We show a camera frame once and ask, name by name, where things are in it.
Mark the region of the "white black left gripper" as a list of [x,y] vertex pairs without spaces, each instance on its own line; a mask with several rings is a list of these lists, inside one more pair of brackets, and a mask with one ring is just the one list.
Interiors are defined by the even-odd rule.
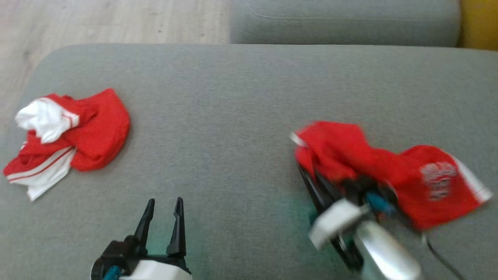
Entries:
[[167,255],[147,255],[148,230],[153,219],[155,199],[149,199],[134,236],[111,241],[91,269],[92,280],[192,280],[185,260],[186,233],[184,202],[177,198],[173,212],[175,224]]

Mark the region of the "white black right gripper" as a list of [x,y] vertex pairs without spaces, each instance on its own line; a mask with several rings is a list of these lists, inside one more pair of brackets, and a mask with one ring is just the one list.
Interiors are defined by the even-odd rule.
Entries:
[[332,244],[350,271],[362,272],[368,259],[363,228],[370,206],[359,206],[344,198],[341,189],[317,169],[315,179],[303,166],[298,169],[317,213],[309,239],[317,250]]

